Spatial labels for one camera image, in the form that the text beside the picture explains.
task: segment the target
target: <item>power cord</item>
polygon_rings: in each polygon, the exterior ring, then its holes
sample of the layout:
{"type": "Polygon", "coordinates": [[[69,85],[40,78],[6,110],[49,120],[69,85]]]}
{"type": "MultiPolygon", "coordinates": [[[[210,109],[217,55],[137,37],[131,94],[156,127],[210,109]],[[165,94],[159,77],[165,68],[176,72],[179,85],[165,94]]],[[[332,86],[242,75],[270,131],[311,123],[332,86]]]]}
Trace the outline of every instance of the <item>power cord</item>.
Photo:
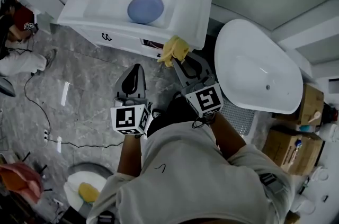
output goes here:
{"type": "MultiPolygon", "coordinates": [[[[28,96],[27,96],[26,86],[27,86],[27,83],[29,82],[29,80],[31,80],[33,78],[33,76],[34,76],[34,74],[31,74],[31,77],[26,81],[26,84],[24,86],[25,97],[30,102],[36,104],[43,111],[43,113],[44,113],[44,115],[45,115],[45,117],[46,117],[46,119],[48,121],[48,128],[49,128],[49,130],[48,130],[48,132],[46,134],[50,135],[51,134],[51,123],[50,123],[50,121],[48,119],[48,116],[47,116],[45,110],[37,102],[33,101],[32,99],[28,98],[28,96]]],[[[83,147],[109,148],[111,146],[119,146],[119,145],[121,145],[123,143],[123,141],[122,141],[119,144],[110,144],[110,145],[107,145],[107,146],[98,146],[98,145],[81,145],[81,146],[78,146],[78,145],[73,144],[72,142],[59,142],[59,141],[52,140],[52,139],[49,139],[49,138],[45,138],[45,140],[52,141],[54,143],[60,143],[60,144],[70,144],[70,145],[73,145],[74,147],[77,147],[77,148],[83,148],[83,147]]]]}
{"type": "Polygon", "coordinates": [[[52,141],[54,143],[70,144],[70,145],[73,145],[74,147],[77,147],[77,148],[83,148],[83,147],[109,148],[109,147],[112,147],[112,146],[117,147],[117,146],[123,144],[123,141],[122,141],[122,142],[120,142],[118,144],[110,144],[110,145],[107,145],[107,146],[98,146],[98,145],[81,145],[81,146],[78,146],[78,145],[73,144],[72,142],[59,142],[59,141],[55,141],[55,140],[48,139],[48,138],[47,138],[47,140],[48,141],[52,141]]]}
{"type": "Polygon", "coordinates": [[[205,124],[206,125],[211,125],[213,124],[215,121],[216,121],[216,114],[214,113],[213,115],[211,115],[212,117],[210,119],[207,119],[207,118],[200,118],[200,117],[197,117],[195,119],[195,121],[192,123],[192,128],[193,129],[196,129],[196,128],[201,128],[203,127],[205,124]]]}
{"type": "Polygon", "coordinates": [[[53,221],[51,222],[52,224],[54,224],[54,221],[57,220],[58,216],[61,215],[64,211],[60,211],[58,212],[58,210],[60,209],[60,205],[58,204],[57,209],[55,210],[55,218],[53,219],[53,221]]]}
{"type": "Polygon", "coordinates": [[[32,33],[32,37],[30,37],[29,39],[27,39],[27,47],[26,49],[23,48],[9,48],[9,47],[5,47],[8,51],[13,51],[13,52],[17,52],[20,55],[22,55],[24,52],[32,52],[34,49],[34,44],[35,44],[35,40],[34,40],[34,33],[31,31],[32,33]],[[32,39],[33,41],[33,45],[32,45],[32,50],[29,50],[29,45],[30,45],[30,40],[32,39]]]}
{"type": "Polygon", "coordinates": [[[27,83],[29,82],[29,80],[31,80],[33,78],[33,76],[34,76],[34,74],[31,74],[31,77],[26,81],[26,84],[23,87],[23,90],[25,92],[25,97],[27,98],[27,100],[29,100],[30,102],[36,104],[43,111],[43,113],[44,113],[44,115],[45,115],[45,117],[46,117],[46,119],[48,121],[48,128],[49,128],[49,130],[48,130],[48,132],[46,134],[49,135],[49,134],[51,134],[51,123],[50,123],[50,121],[48,119],[48,116],[47,116],[46,112],[44,111],[44,109],[37,102],[33,101],[32,99],[28,98],[28,96],[27,96],[26,86],[27,86],[27,83]]]}

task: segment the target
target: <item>cardboard box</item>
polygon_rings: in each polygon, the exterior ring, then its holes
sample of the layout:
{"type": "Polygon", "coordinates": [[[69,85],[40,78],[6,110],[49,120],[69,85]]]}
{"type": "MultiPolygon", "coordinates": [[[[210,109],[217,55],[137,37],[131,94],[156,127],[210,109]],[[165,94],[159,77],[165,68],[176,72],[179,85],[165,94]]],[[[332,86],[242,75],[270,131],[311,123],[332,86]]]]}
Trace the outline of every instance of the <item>cardboard box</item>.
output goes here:
{"type": "Polygon", "coordinates": [[[301,139],[301,135],[288,135],[279,130],[279,128],[276,130],[272,128],[267,136],[262,152],[284,171],[288,172],[295,143],[298,139],[301,139]]]}
{"type": "Polygon", "coordinates": [[[293,175],[308,175],[314,168],[323,140],[314,133],[303,133],[302,146],[298,150],[297,157],[288,170],[293,175]]]}
{"type": "Polygon", "coordinates": [[[299,220],[300,216],[298,216],[296,213],[292,213],[291,211],[289,211],[285,218],[284,224],[298,224],[299,220]]]}
{"type": "Polygon", "coordinates": [[[262,151],[285,172],[308,175],[314,168],[322,144],[323,141],[316,134],[274,127],[270,129],[262,151]],[[298,150],[297,140],[302,142],[298,150]]]}
{"type": "Polygon", "coordinates": [[[316,88],[304,84],[301,103],[298,109],[290,115],[276,114],[274,117],[279,120],[290,121],[300,125],[320,125],[322,117],[309,123],[316,111],[323,112],[324,93],[316,88]]]}

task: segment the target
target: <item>gray tile floor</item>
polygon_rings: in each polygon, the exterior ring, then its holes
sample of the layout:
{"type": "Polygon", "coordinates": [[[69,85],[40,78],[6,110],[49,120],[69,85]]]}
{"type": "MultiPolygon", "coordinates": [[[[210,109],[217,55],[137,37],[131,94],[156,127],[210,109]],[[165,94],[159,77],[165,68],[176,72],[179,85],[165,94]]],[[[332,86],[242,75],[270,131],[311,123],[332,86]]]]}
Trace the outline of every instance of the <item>gray tile floor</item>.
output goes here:
{"type": "MultiPolygon", "coordinates": [[[[28,97],[46,111],[51,123],[49,138],[53,140],[60,136],[63,142],[77,145],[120,143],[123,137],[111,127],[114,83],[135,63],[140,63],[145,70],[146,94],[153,106],[165,108],[173,94],[181,89],[173,68],[167,69],[155,59],[134,53],[108,47],[96,48],[71,28],[57,26],[56,33],[51,36],[39,31],[34,41],[34,51],[40,54],[52,47],[58,50],[49,71],[42,76],[34,76],[26,86],[28,97]],[[69,83],[69,89],[65,106],[62,106],[65,82],[69,83]]],[[[45,144],[44,129],[48,129],[46,118],[24,96],[24,85],[29,77],[30,74],[22,73],[9,78],[17,97],[0,96],[3,109],[1,129],[8,137],[10,152],[16,152],[23,158],[30,151],[29,165],[48,165],[44,183],[45,188],[53,188],[53,192],[44,193],[35,208],[43,217],[52,220],[56,209],[52,198],[63,202],[63,209],[67,208],[63,191],[67,168],[80,162],[93,162],[115,172],[121,146],[102,149],[62,145],[60,154],[55,143],[45,144]]]]}

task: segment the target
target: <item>person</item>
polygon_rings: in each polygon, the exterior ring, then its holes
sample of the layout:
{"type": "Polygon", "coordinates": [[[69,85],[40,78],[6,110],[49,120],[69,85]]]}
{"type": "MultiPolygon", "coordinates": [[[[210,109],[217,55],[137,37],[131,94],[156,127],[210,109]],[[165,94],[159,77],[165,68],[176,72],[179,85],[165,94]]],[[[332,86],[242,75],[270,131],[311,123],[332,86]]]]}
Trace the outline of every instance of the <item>person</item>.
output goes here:
{"type": "Polygon", "coordinates": [[[125,136],[118,170],[87,224],[284,223],[291,176],[247,145],[221,113],[209,125],[196,118],[184,97],[175,98],[150,124],[142,161],[140,138],[125,136]]]}
{"type": "Polygon", "coordinates": [[[46,70],[51,66],[55,59],[56,50],[50,50],[46,56],[31,52],[8,48],[6,46],[7,39],[9,44],[17,43],[17,41],[25,40],[32,36],[29,30],[20,31],[13,21],[16,0],[2,0],[0,8],[0,76],[11,76],[18,73],[38,73],[46,70]]]}

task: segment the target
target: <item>yellow cloth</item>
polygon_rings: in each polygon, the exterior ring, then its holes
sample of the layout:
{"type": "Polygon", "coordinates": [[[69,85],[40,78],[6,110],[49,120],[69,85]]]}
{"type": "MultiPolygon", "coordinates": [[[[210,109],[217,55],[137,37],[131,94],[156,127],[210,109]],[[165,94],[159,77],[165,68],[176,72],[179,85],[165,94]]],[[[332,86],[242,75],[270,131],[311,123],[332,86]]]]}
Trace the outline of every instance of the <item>yellow cloth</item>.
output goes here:
{"type": "Polygon", "coordinates": [[[90,184],[81,183],[79,186],[79,195],[87,203],[95,202],[100,192],[90,184]]]}
{"type": "Polygon", "coordinates": [[[173,67],[172,57],[177,58],[179,61],[184,60],[189,52],[189,45],[182,38],[177,35],[165,43],[163,55],[158,59],[158,62],[165,62],[166,67],[173,67]]]}

